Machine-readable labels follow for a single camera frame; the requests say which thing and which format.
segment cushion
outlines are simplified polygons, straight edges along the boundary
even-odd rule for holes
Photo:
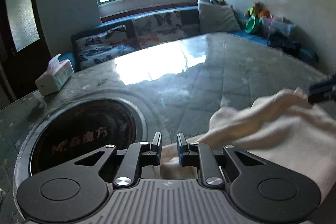
[[[117,26],[106,32],[92,35],[89,37],[83,37],[75,41],[76,51],[79,53],[85,47],[99,44],[109,44],[110,46],[117,46],[125,43],[127,40],[126,27],[124,25]]]
[[[185,33],[179,28],[169,30],[167,32],[157,31],[156,33],[140,35],[137,37],[140,48],[148,48],[160,43],[175,41],[185,38]]]
[[[156,33],[157,31],[174,30],[182,27],[179,11],[145,15],[133,20],[135,35],[137,37]]]
[[[86,69],[134,51],[135,49],[129,45],[118,45],[116,47],[108,44],[87,46],[79,54],[80,67]]]
[[[198,12],[201,34],[240,30],[235,15],[229,6],[215,5],[209,2],[199,1]]]

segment white pillow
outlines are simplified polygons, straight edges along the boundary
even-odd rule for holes
[[[198,2],[201,33],[239,31],[240,27],[229,6]]]

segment circular cap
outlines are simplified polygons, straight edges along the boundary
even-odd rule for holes
[[[206,180],[206,183],[208,183],[209,185],[220,185],[222,184],[223,180],[221,178],[217,178],[217,177],[212,177],[212,178],[208,178]]]
[[[130,184],[132,182],[132,180],[128,177],[119,177],[117,179],[115,179],[115,183],[120,185],[120,186],[126,186],[128,184]]]
[[[283,179],[264,180],[259,184],[258,189],[265,198],[272,200],[288,200],[297,193],[296,186],[292,182]]]
[[[79,192],[79,184],[71,179],[53,179],[44,183],[41,194],[50,200],[66,200],[74,197]]]

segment brown wooden door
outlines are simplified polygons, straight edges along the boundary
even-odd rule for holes
[[[17,99],[36,90],[50,52],[35,0],[0,0],[0,33],[7,52],[2,67]]]

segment window sill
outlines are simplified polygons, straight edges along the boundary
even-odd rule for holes
[[[108,17],[115,14],[139,10],[149,7],[172,5],[179,3],[192,3],[197,0],[113,0],[99,5],[100,17]]]

